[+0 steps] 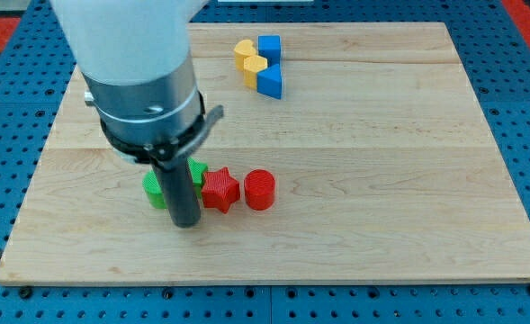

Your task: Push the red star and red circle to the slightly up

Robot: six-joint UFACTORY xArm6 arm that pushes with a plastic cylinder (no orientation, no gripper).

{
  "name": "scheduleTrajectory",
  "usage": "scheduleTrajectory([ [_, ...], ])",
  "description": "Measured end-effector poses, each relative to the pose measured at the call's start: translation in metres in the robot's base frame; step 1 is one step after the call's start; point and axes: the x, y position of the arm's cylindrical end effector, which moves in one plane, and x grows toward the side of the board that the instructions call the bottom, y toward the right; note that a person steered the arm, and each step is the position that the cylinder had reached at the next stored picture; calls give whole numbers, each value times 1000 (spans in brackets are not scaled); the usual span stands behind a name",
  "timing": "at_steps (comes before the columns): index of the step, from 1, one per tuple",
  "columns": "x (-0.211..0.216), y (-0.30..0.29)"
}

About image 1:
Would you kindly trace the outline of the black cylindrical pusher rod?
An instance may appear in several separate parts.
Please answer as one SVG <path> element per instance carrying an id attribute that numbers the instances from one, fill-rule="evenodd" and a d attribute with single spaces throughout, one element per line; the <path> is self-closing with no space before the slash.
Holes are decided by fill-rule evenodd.
<path id="1" fill-rule="evenodd" d="M 154 160 L 152 169 L 172 222 L 179 228 L 196 225 L 201 218 L 201 209 L 188 162 L 185 160 L 167 167 Z"/>

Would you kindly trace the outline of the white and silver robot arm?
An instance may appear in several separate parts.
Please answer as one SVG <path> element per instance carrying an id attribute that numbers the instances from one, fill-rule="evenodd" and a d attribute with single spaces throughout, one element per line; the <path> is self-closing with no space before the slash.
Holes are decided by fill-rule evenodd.
<path id="1" fill-rule="evenodd" d="M 201 209 L 187 159 L 222 109 L 206 112 L 187 24 L 202 1 L 51 0 L 105 138 L 123 158 L 149 164 L 173 223 Z"/>

